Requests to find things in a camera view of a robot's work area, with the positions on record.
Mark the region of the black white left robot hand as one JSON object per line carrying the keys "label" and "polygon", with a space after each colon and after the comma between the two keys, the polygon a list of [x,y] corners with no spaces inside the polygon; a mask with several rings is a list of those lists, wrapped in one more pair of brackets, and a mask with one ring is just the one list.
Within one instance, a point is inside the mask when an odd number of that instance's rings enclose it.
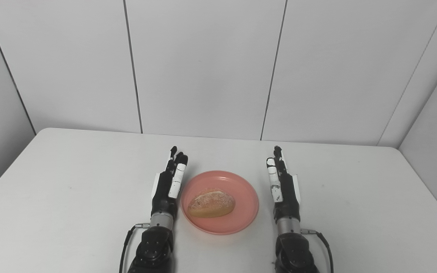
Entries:
{"label": "black white left robot hand", "polygon": [[165,170],[159,174],[156,191],[151,201],[151,216],[167,214],[173,220],[177,217],[178,203],[184,171],[187,168],[189,157],[183,152],[178,152],[176,146],[170,150]]}

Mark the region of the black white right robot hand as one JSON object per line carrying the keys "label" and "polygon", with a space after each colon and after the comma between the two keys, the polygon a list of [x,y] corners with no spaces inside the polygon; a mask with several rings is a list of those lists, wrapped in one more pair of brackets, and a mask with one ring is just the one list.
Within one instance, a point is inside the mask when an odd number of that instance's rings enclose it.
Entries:
{"label": "black white right robot hand", "polygon": [[282,218],[300,221],[300,205],[296,197],[294,178],[288,172],[282,148],[275,146],[273,154],[273,157],[267,158],[266,166],[274,202],[274,221],[277,223]]}

